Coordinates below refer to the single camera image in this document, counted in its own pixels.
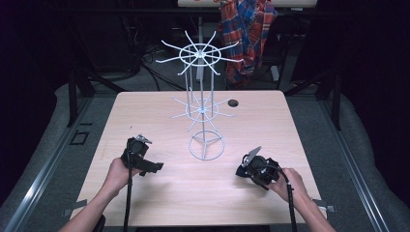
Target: plaid shirt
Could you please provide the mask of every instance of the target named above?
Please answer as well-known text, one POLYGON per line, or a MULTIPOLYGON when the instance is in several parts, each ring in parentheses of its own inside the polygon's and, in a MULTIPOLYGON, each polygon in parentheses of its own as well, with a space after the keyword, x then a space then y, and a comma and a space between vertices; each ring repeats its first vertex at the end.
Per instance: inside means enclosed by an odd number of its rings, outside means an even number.
POLYGON ((221 0, 221 32, 225 46, 238 43, 227 49, 227 58, 244 59, 243 62, 228 62, 226 86, 239 89, 247 85, 255 65, 260 65, 269 27, 278 13, 270 0, 221 0))

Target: wooden table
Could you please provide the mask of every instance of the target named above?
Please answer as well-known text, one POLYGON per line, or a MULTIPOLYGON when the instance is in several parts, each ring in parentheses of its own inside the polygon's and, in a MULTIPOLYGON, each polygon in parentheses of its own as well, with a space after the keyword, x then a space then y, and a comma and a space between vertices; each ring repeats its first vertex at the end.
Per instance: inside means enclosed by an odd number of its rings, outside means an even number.
MULTIPOLYGON (((290 223, 288 204, 273 191, 235 175, 243 155, 262 146, 258 155, 294 167, 304 178, 309 195, 320 199, 307 157, 282 92, 220 91, 215 102, 224 102, 213 123, 223 136, 225 148, 214 160, 200 160, 189 151, 191 136, 201 131, 174 97, 186 101, 186 92, 125 92, 113 105, 100 144, 78 200, 91 200, 98 192, 114 158, 120 157, 127 139, 142 134, 153 144, 145 159, 163 162, 158 173, 135 176, 129 225, 245 225, 290 223)), ((126 210, 127 188, 104 211, 108 226, 121 226, 126 210)), ((304 222, 299 214, 297 222, 304 222)))

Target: gray floor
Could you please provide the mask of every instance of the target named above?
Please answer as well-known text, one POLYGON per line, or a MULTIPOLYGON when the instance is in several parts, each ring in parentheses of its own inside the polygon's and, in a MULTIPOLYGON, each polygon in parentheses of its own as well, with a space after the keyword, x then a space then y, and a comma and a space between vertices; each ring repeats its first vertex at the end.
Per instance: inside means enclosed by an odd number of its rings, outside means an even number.
MULTIPOLYGON (((299 45, 296 43, 290 52, 290 65, 284 72, 281 90, 293 86, 289 79, 299 45)), ((154 59, 165 59, 170 54, 160 51, 154 56, 154 59)), ((167 65, 155 62, 147 65, 174 82, 185 85, 185 77, 176 74, 183 68, 178 61, 167 65)), ((219 64, 216 69, 222 72, 223 64, 219 64)), ((205 76, 209 74, 209 70, 206 70, 205 76)), ((275 88, 268 73, 257 76, 249 86, 250 89, 275 88)), ((207 78, 204 81, 205 89, 209 89, 207 78)), ((215 89, 224 90, 223 72, 215 80, 215 89)), ((132 78, 115 83, 131 91, 158 91, 153 77, 144 69, 132 78)), ((15 189, 0 209, 1 231, 13 231, 16 228, 20 231, 55 231, 68 220, 62 217, 62 212, 76 201, 115 101, 113 91, 98 82, 93 84, 97 95, 92 99, 78 96, 80 115, 70 129, 65 127, 69 122, 68 88, 63 86, 56 92, 57 107, 44 137, 15 189), (80 147, 69 145, 76 130, 89 131, 87 142, 80 147), (55 154, 60 155, 58 159, 53 159, 55 154), (49 164, 54 164, 51 165, 54 168, 44 168, 49 164), (49 178, 40 182, 38 177, 42 175, 49 178), (35 186, 44 188, 32 192, 32 195, 27 194, 35 186)), ((173 91, 163 81, 159 80, 159 85, 161 91, 173 91)), ((199 88, 198 83, 195 83, 194 88, 199 88)), ((330 223, 337 231, 406 231, 410 228, 409 209, 388 190, 374 167, 366 131, 350 101, 342 98, 342 131, 336 131, 329 122, 328 103, 316 101, 314 90, 315 86, 310 86, 298 96, 288 97, 287 101, 322 198, 337 206, 336 213, 329 213, 330 223)), ((302 224, 298 228, 308 231, 302 224)), ((112 227, 106 228, 106 231, 121 229, 112 227)), ((291 228, 287 224, 272 225, 271 230, 291 231, 291 228)))

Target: round black object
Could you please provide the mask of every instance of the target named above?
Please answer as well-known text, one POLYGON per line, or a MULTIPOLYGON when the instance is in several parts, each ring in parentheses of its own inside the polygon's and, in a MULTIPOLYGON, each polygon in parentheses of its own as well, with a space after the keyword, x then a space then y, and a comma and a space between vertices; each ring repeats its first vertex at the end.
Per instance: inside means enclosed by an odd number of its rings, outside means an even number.
POLYGON ((236 100, 229 100, 228 101, 228 105, 229 106, 231 106, 231 107, 236 107, 236 106, 238 106, 238 101, 236 101, 236 100))

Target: white wire rack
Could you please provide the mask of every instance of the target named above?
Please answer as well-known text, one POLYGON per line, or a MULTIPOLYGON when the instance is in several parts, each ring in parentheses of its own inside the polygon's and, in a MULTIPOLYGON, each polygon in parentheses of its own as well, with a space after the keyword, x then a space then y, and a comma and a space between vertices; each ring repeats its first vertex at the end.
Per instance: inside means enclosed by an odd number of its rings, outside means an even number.
POLYGON ((228 102, 230 99, 221 102, 214 102, 214 77, 215 74, 220 75, 220 73, 215 70, 215 64, 220 60, 229 62, 242 62, 243 60, 226 59, 221 56, 222 50, 234 47, 238 43, 223 48, 217 48, 211 45, 211 41, 214 39, 216 32, 214 32, 214 35, 207 43, 194 43, 188 33, 185 32, 185 34, 190 41, 190 44, 186 45, 185 47, 178 47, 162 41, 163 44, 178 49, 178 56, 162 61, 157 60, 156 62, 166 63, 179 59, 184 63, 184 69, 179 72, 178 75, 185 75, 187 101, 183 102, 175 99, 174 97, 172 97, 172 99, 184 105, 186 107, 186 112, 180 115, 173 116, 172 118, 188 116, 192 120, 192 124, 190 125, 188 131, 190 131, 196 123, 201 123, 202 130, 195 133, 190 139, 190 153, 200 160, 214 160, 222 155, 225 148, 225 142, 223 140, 223 137, 218 133, 218 130, 212 121, 218 115, 233 117, 233 115, 221 113, 219 108, 219 105, 221 103, 228 102), (197 71, 199 72, 198 76, 200 84, 200 97, 196 96, 192 90, 192 67, 197 67, 197 71), (204 97, 203 89, 204 67, 211 69, 211 90, 209 96, 206 98, 204 97), (211 130, 205 129, 206 123, 209 123, 212 126, 211 130), (213 149, 213 152, 216 151, 215 153, 208 154, 208 149, 211 145, 213 147, 218 147, 217 149, 213 149))

